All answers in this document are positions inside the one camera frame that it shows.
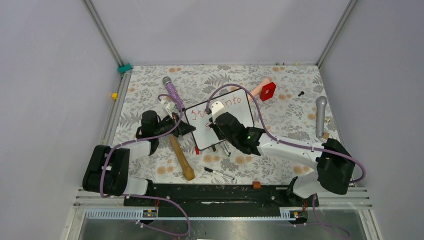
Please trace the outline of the white whiteboard black frame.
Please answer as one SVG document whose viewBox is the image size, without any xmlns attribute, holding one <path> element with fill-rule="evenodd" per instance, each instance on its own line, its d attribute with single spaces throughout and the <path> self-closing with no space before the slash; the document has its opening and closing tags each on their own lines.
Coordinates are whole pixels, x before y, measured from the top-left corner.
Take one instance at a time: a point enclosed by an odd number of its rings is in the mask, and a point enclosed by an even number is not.
<svg viewBox="0 0 424 240">
<path fill-rule="evenodd" d="M 250 101 L 244 90 L 238 89 L 214 96 L 210 105 L 213 105 L 216 101 L 221 102 L 225 110 L 235 116 L 244 126 L 253 127 L 255 125 L 250 108 Z M 198 102 L 187 107 L 184 112 L 187 123 L 195 127 L 192 136 L 199 150 L 205 150 L 224 141 L 224 139 L 219 139 L 214 130 L 209 127 L 212 115 L 205 112 L 206 104 L 206 101 Z"/>
</svg>

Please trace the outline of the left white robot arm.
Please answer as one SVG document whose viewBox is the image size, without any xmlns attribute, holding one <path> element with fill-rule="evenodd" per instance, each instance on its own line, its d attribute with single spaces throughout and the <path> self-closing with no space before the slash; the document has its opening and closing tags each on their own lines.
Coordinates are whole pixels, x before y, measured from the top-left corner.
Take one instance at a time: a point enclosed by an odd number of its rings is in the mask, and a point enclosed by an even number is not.
<svg viewBox="0 0 424 240">
<path fill-rule="evenodd" d="M 160 118 L 154 110 L 143 112 L 134 140 L 121 143 L 115 148 L 102 144 L 94 148 L 82 180 L 82 188 L 87 192 L 108 196 L 136 195 L 142 205 L 152 204 L 155 200 L 154 190 L 148 187 L 147 179 L 130 176 L 130 162 L 153 155 L 161 137 L 173 135 L 178 138 L 195 130 L 178 113 L 173 112 Z"/>
</svg>

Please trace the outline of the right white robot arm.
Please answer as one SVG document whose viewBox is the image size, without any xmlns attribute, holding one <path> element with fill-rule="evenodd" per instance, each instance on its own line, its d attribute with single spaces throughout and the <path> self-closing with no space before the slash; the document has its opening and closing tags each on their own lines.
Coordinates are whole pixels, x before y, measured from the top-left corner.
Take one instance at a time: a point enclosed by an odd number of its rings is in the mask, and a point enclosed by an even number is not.
<svg viewBox="0 0 424 240">
<path fill-rule="evenodd" d="M 277 157 L 311 168 L 312 172 L 294 177 L 287 188 L 286 198 L 293 206 L 317 193 L 345 195 L 348 191 L 355 163 L 338 140 L 312 144 L 278 139 L 263 128 L 244 126 L 229 112 L 213 114 L 211 126 L 220 140 L 246 155 Z"/>
</svg>

